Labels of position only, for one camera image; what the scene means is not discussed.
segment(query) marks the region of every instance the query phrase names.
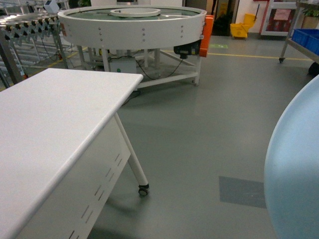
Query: control box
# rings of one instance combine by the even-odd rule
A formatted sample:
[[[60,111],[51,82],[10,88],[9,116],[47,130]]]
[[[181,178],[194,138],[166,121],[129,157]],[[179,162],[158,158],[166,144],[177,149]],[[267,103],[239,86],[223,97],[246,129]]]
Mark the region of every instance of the control box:
[[[136,74],[135,57],[122,57],[119,59],[112,59],[110,61],[111,72],[132,73]]]
[[[47,13],[57,13],[60,9],[55,0],[46,1],[43,7],[47,11]]]
[[[189,44],[175,46],[174,53],[180,55],[181,59],[187,59],[187,56],[198,55],[200,50],[201,40]]]

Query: white circular platform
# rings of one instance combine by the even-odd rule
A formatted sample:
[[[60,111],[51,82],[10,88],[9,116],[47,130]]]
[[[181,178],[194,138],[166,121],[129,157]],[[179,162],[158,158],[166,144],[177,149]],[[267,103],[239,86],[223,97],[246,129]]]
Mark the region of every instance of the white circular platform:
[[[136,8],[160,10],[159,15],[119,17],[111,11]],[[154,49],[198,41],[206,11],[174,6],[97,6],[58,13],[64,38],[76,45],[104,49]]]
[[[319,76],[276,125],[265,162],[265,197],[278,239],[319,238]]]
[[[155,8],[123,8],[111,10],[112,16],[119,17],[147,17],[147,16],[158,16],[160,15],[160,9]]]

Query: white table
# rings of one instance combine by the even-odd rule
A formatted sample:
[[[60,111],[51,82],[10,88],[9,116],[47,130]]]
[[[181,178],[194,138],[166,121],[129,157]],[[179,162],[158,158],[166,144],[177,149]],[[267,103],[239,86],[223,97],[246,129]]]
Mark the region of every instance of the white table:
[[[142,75],[47,69],[0,93],[0,238],[83,239],[128,161],[116,111]]]

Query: caster wheel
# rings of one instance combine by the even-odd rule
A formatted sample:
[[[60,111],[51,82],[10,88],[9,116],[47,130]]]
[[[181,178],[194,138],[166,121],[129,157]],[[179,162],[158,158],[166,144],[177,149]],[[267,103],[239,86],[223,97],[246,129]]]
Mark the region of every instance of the caster wheel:
[[[149,193],[149,191],[148,191],[146,188],[140,188],[140,189],[139,189],[139,194],[140,194],[142,197],[147,196],[148,193]]]

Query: light blue round object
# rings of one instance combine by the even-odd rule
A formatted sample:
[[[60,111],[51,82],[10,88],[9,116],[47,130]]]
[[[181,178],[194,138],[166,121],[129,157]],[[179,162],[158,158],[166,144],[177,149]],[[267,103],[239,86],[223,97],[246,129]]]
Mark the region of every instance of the light blue round object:
[[[275,127],[265,197],[279,239],[319,239],[319,76],[294,97]]]

